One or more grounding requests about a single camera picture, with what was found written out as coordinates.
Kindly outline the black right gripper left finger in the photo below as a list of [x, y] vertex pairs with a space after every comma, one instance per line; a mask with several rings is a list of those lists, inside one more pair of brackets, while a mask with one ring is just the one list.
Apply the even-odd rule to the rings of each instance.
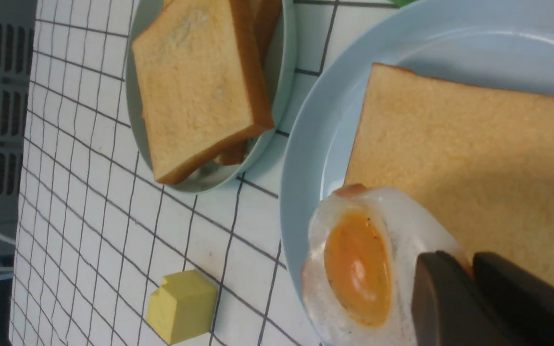
[[418, 256], [411, 306], [419, 346], [526, 346], [444, 251]]

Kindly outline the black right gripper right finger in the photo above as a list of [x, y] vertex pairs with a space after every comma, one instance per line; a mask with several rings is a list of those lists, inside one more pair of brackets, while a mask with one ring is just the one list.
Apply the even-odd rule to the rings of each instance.
[[509, 331], [528, 346], [554, 346], [554, 286], [492, 252], [475, 254], [473, 271]]

